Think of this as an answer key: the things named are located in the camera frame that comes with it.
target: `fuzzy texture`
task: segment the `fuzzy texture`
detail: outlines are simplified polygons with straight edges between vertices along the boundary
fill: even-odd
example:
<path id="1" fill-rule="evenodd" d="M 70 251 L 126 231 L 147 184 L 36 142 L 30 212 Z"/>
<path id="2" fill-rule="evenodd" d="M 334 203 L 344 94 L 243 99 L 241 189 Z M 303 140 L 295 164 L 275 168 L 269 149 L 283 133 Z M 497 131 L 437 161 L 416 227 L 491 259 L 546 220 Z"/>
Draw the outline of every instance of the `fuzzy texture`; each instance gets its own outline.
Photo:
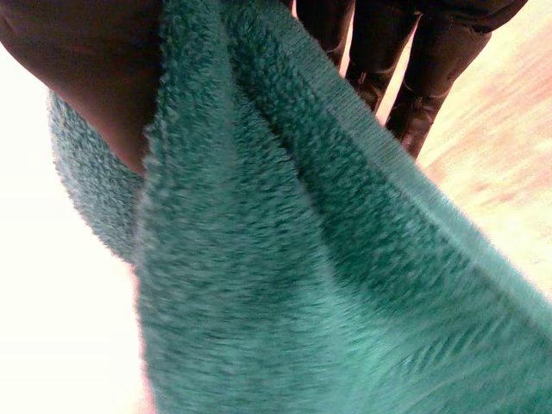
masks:
<path id="1" fill-rule="evenodd" d="M 159 414 L 552 412 L 549 305 L 279 2 L 166 0 L 161 34 L 145 180 L 51 101 Z"/>

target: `black pants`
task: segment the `black pants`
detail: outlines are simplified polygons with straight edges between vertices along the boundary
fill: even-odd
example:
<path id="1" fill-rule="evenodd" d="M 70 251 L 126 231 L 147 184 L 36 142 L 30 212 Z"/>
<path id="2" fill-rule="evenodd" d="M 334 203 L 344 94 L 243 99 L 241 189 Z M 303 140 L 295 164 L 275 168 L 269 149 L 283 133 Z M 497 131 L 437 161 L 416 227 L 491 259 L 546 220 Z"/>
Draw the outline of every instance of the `black pants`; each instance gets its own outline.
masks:
<path id="1" fill-rule="evenodd" d="M 528 0 L 357 0 L 356 2 L 373 1 L 397 3 L 431 17 L 488 33 L 512 19 Z"/>

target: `black boots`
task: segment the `black boots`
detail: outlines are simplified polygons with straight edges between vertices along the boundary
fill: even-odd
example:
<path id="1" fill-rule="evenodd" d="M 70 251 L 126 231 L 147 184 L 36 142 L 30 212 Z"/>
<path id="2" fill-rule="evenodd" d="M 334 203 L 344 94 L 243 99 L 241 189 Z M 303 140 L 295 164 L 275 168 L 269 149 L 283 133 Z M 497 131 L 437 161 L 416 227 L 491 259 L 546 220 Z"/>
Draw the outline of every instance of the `black boots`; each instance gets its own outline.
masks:
<path id="1" fill-rule="evenodd" d="M 422 17 L 386 126 L 416 158 L 450 88 L 483 50 L 490 33 Z"/>
<path id="2" fill-rule="evenodd" d="M 292 1 L 280 1 L 291 7 Z M 405 79 L 386 123 L 406 151 L 416 158 L 450 88 L 485 47 L 491 28 L 480 28 L 487 32 L 483 34 L 467 23 L 469 19 L 464 25 L 452 24 L 445 15 L 439 18 L 422 15 L 413 6 L 431 2 L 356 0 L 356 6 L 354 3 L 354 0 L 297 0 L 298 18 L 339 67 L 354 10 L 346 79 L 374 112 L 417 26 Z"/>
<path id="3" fill-rule="evenodd" d="M 376 112 L 419 14 L 393 1 L 358 1 L 345 78 Z"/>

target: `wooden floor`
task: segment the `wooden floor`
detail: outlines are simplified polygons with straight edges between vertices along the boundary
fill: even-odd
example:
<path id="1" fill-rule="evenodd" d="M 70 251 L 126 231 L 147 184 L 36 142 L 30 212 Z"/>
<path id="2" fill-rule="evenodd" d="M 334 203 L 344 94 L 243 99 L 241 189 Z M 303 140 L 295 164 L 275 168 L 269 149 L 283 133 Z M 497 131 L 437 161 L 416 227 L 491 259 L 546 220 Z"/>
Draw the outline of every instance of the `wooden floor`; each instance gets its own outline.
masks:
<path id="1" fill-rule="evenodd" d="M 530 0 L 495 33 L 458 80 L 419 158 L 549 298 L 551 12 L 550 0 Z M 43 85 L 2 48 L 0 68 L 0 412 L 145 414 L 132 274 L 60 186 Z M 398 78 L 382 119 L 397 89 Z"/>

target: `person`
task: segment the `person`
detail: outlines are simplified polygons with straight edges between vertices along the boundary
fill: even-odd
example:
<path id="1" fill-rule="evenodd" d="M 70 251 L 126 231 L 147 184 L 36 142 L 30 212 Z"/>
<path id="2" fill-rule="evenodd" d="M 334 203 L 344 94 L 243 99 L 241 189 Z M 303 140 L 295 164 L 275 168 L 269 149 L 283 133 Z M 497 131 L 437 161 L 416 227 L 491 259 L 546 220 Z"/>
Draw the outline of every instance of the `person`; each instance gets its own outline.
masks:
<path id="1" fill-rule="evenodd" d="M 288 8 L 292 1 L 283 0 Z M 351 16 L 346 79 L 376 112 L 406 43 L 410 59 L 386 127 L 416 158 L 454 82 L 527 0 L 297 0 L 297 15 L 340 66 Z"/>
<path id="2" fill-rule="evenodd" d="M 456 78 L 491 32 L 526 1 L 298 0 L 297 11 L 339 65 L 355 7 L 347 79 L 374 111 L 417 24 L 405 80 L 386 124 L 416 156 Z M 147 153 L 142 130 L 154 117 L 162 73 L 161 3 L 0 0 L 0 42 L 140 175 Z"/>

